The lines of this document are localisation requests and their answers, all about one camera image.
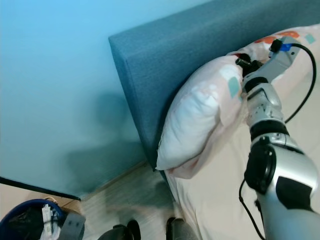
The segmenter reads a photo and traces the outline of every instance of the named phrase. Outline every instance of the wooden floor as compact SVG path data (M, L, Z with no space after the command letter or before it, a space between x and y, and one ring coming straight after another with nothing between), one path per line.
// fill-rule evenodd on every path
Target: wooden floor
M181 217L163 178L147 164L91 198L65 207L86 216L83 240L97 240L114 225L126 225L131 219L139 222L142 240L165 240L168 218Z

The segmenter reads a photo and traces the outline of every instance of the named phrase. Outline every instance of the trash bin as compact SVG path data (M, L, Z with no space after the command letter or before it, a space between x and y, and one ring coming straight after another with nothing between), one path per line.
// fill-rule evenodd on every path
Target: trash bin
M45 229L44 206L51 214ZM65 208L61 209L52 201L33 199L19 204L2 219L0 240L82 240L85 231L84 223L83 216L68 212ZM51 238L42 236L45 230L50 232L52 230Z

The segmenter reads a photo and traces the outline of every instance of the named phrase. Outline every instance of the floor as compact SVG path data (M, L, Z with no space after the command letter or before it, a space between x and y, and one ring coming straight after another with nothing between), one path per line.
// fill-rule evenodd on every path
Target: floor
M27 199L47 196L4 185L0 185L0 192L6 193L1 195L2 213ZM131 219L139 222L142 239L165 240L167 220L182 216L160 174L147 164L81 202L55 198L61 207L86 216L83 240L97 240L114 225L126 224Z

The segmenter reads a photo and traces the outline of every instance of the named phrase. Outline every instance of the black cable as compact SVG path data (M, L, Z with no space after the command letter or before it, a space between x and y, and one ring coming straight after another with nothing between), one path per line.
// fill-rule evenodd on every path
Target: black cable
M292 113L292 115L285 120L285 123L287 124L291 119L293 119L295 117L295 115L300 111L300 109L305 105L306 101L308 100L308 98L310 97L312 90L314 89L315 83L316 83L316 78L317 78L317 66L316 66L316 60L314 55L312 54L312 52L305 46L299 44L299 43L292 43L291 45L292 47L297 47L300 48L302 50L304 50L310 57L311 62L312 62L312 82L309 88L309 91L307 92L307 94L305 95L303 101L301 102L301 104L298 106L298 108L294 111L294 113Z
M243 179L243 181L242 181L242 183L241 183L241 185L240 185L240 188L239 188L239 201L240 201L240 203L242 203L244 209L246 210L246 213L249 215L249 218L251 219L251 222L252 222L252 224L253 224L253 226L254 226L254 229L256 230L256 233L259 235L259 237L260 237L262 240L266 240L266 239L264 238L264 236L262 236L262 234L261 234L261 232L260 232L260 230L259 230L259 228L258 228L258 226L257 226L257 224L256 224L256 222L255 222L254 217L251 215L251 212L250 212L249 209L247 208L247 206L246 206L246 204L245 204L245 202L244 202L244 199L243 199L243 197L242 197L242 188L243 188L244 184L245 184L245 180Z

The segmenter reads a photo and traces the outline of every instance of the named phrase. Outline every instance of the bed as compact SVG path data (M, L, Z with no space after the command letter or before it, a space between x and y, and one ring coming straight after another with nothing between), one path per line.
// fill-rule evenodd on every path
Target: bed
M114 62L151 167L157 165L166 113L190 74L206 62L274 32L317 24L319 12L317 0L214 0L111 36ZM309 79L307 76L283 102L287 116L306 93ZM320 101L319 91L317 84L306 106L288 125L290 134L314 160L320 154L320 114L310 116ZM238 200L249 149L248 128L239 123L222 150L208 156L210 164L193 178L161 172L200 239L258 239ZM245 187L243 195L262 230L255 193ZM319 192L312 201L313 208L320 211Z

